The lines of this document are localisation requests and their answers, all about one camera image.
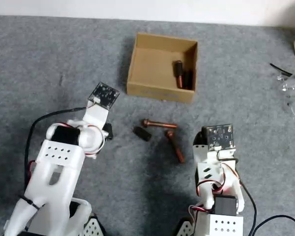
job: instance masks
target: open cardboard box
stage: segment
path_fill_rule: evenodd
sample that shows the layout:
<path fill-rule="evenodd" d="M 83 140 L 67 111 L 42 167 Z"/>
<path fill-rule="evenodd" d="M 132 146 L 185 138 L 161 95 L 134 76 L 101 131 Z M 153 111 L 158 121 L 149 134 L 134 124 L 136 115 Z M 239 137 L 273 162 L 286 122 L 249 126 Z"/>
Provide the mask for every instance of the open cardboard box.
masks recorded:
<path fill-rule="evenodd" d="M 192 102 L 196 91 L 197 41 L 138 33 L 132 53 L 127 94 L 161 100 Z M 192 90 L 177 88 L 174 62 L 192 70 Z"/>

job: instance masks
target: gray carpet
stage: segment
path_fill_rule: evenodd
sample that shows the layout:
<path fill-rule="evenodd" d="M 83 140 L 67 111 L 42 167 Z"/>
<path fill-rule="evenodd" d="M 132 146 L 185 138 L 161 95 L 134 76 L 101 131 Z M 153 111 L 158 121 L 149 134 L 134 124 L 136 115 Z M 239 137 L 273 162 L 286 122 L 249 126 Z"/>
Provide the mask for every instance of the gray carpet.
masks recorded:
<path fill-rule="evenodd" d="M 136 32 L 196 39 L 198 92 L 191 105 L 128 96 L 127 71 Z M 23 188 L 23 154 L 39 116 L 84 106 L 103 81 L 120 90 L 110 111 L 115 138 L 84 163 L 74 196 L 88 200 L 110 236 L 171 236 L 196 203 L 192 141 L 203 125 L 233 123 L 238 171 L 258 207 L 258 222 L 295 217 L 295 119 L 284 110 L 272 62 L 295 71 L 295 30 L 144 21 L 0 17 L 0 233 Z M 83 112 L 41 122 L 35 159 L 47 127 Z M 179 124 L 180 165 L 159 128 L 152 140 L 132 127 L 143 118 Z M 253 209 L 245 195 L 244 235 Z M 294 236 L 276 220 L 258 236 Z"/>

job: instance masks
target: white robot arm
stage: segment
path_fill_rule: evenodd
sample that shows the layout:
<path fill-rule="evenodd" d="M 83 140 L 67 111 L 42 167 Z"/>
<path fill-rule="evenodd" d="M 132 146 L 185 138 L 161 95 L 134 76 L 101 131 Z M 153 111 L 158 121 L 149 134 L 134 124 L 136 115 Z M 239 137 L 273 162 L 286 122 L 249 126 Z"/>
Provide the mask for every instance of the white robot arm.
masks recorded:
<path fill-rule="evenodd" d="M 105 144 L 108 133 L 103 126 L 118 95 L 115 89 L 99 83 L 88 98 L 82 120 L 56 123 L 48 128 L 36 159 L 36 168 L 5 226 L 5 236 L 25 235 L 24 229 L 28 235 L 84 234 L 91 206 L 87 201 L 73 199 L 72 196 L 85 157 L 95 159 Z M 59 173 L 56 183 L 51 182 L 54 173 Z M 70 217 L 72 201 L 79 207 Z"/>
<path fill-rule="evenodd" d="M 242 236 L 244 199 L 236 172 L 233 126 L 203 127 L 194 140 L 195 184 L 201 198 L 189 207 L 193 222 L 178 236 Z"/>

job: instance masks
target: white wall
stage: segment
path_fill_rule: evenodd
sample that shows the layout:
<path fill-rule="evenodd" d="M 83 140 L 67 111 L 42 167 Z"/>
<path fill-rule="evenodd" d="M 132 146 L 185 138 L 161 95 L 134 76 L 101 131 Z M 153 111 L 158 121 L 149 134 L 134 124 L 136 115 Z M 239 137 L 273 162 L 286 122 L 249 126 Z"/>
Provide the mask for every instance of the white wall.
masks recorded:
<path fill-rule="evenodd" d="M 295 0 L 0 0 L 0 15 L 295 27 Z"/>

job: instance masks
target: copper bolt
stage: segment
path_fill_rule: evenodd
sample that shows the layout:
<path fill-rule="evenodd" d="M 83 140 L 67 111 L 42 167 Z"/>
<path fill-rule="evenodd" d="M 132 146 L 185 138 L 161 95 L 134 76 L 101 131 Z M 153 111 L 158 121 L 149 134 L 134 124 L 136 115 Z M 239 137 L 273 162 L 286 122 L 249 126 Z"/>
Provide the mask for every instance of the copper bolt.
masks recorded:
<path fill-rule="evenodd" d="M 179 75 L 178 78 L 177 78 L 177 86 L 179 89 L 182 89 L 182 76 Z"/>
<path fill-rule="evenodd" d="M 148 120 L 148 119 L 144 119 L 142 121 L 142 125 L 144 127 L 158 126 L 158 127 L 164 127 L 164 128 L 172 128 L 172 129 L 176 129 L 177 128 L 177 125 L 176 124 L 156 122 L 156 121 L 151 121 L 151 120 Z"/>
<path fill-rule="evenodd" d="M 177 87 L 179 89 L 182 89 L 182 75 L 183 75 L 183 69 L 182 69 L 182 61 L 177 60 L 174 62 L 174 75 L 177 79 Z"/>
<path fill-rule="evenodd" d="M 166 137 L 168 138 L 168 140 L 171 142 L 172 147 L 178 157 L 178 160 L 180 163 L 184 163 L 185 162 L 185 158 L 183 157 L 182 152 L 180 151 L 180 149 L 177 146 L 176 141 L 174 140 L 174 132 L 172 130 L 167 130 L 165 132 Z"/>

